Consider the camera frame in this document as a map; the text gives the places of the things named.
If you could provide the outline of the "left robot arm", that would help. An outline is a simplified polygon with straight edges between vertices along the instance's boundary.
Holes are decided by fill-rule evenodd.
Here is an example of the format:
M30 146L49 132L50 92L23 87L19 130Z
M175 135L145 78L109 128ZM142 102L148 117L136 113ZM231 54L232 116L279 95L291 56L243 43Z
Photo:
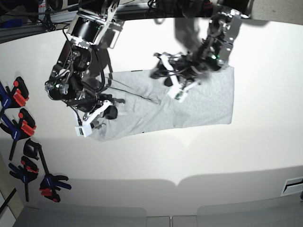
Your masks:
M209 20L207 37L193 40L188 53L155 53L150 76L129 76L127 98L115 107L115 119L159 116L201 125L229 124L234 102L234 69L228 60L253 1L220 0Z

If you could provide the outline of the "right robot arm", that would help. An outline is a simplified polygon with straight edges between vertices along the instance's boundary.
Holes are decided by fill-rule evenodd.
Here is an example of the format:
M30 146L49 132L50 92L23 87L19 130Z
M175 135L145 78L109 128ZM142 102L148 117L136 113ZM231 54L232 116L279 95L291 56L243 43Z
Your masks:
M114 16L118 0L81 0L66 42L53 66L45 90L50 99L62 101L87 116L98 109L106 119L117 118L112 95L104 94L106 79L98 46L107 30L120 27Z

